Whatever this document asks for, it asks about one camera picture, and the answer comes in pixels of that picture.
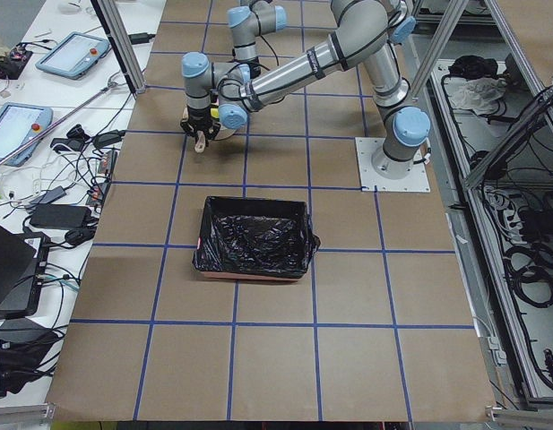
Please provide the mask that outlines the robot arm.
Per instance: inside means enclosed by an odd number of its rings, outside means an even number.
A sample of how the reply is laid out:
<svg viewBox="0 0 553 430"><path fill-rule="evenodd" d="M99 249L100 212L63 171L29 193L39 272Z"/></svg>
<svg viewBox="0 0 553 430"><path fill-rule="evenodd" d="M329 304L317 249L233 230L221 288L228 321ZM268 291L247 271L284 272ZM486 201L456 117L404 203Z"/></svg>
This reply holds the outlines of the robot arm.
<svg viewBox="0 0 553 430"><path fill-rule="evenodd" d="M399 71L393 45L413 32L415 18L402 1L332 1L330 8L335 30L266 73L259 70L256 40L287 26L284 8L270 1L243 1L228 10L233 62L214 63L200 52L183 56L186 117L180 125L198 147L216 139L221 128L243 127L250 114L296 90L364 65L386 130L383 146L374 156L380 171L386 172L389 163L413 161L428 138L430 120L408 101L410 85Z"/></svg>
<svg viewBox="0 0 553 430"><path fill-rule="evenodd" d="M258 77L261 65L256 39L286 28L285 9L271 1L240 1L239 6L228 9L227 20L236 61L249 66L252 78Z"/></svg>

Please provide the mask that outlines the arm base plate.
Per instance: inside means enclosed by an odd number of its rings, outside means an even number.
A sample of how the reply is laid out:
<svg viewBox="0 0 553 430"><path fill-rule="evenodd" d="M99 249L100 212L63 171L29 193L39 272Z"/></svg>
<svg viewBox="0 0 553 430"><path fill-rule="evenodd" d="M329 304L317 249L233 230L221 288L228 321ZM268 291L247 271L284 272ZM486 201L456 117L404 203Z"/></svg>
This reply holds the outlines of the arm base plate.
<svg viewBox="0 0 553 430"><path fill-rule="evenodd" d="M360 190L380 193L431 191L423 154L416 150L409 161L394 161L384 154L384 138L356 137Z"/></svg>

